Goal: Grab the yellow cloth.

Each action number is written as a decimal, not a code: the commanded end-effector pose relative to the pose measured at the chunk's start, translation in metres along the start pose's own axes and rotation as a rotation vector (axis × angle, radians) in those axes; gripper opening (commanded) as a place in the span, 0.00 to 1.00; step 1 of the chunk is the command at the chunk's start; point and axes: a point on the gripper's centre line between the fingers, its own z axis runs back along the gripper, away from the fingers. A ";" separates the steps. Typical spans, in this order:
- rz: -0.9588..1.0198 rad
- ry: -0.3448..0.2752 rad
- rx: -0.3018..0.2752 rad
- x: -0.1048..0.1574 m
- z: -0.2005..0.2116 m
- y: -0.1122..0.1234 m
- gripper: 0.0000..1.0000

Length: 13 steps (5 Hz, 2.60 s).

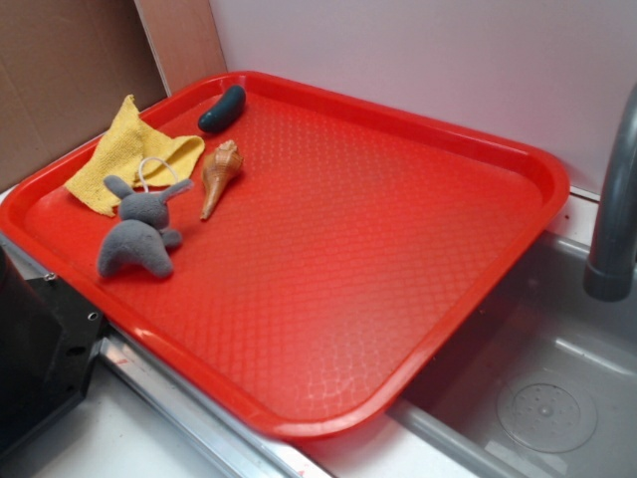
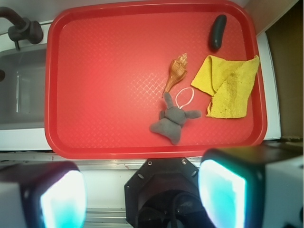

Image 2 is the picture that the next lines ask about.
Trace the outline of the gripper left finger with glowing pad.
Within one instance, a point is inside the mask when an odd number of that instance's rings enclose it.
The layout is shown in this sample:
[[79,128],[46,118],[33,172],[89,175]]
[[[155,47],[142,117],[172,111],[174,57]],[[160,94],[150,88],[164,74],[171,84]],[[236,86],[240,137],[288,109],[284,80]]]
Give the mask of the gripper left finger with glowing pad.
[[15,164],[0,170],[2,228],[81,228],[85,178],[71,161]]

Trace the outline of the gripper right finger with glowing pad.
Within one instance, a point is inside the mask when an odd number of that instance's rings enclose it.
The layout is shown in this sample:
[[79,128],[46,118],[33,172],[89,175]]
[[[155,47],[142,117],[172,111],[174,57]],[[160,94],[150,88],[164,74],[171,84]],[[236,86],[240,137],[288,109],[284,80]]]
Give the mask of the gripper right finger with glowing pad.
[[304,152],[284,145],[209,149],[199,196],[218,228],[301,228]]

